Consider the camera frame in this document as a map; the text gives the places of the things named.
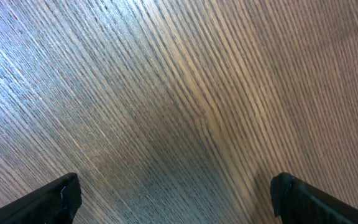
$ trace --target wooden surface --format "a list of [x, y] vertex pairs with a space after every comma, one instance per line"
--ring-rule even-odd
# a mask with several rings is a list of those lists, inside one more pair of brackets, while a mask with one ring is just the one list
[[358, 0], [0, 2], [0, 207], [279, 223], [281, 171], [358, 208]]

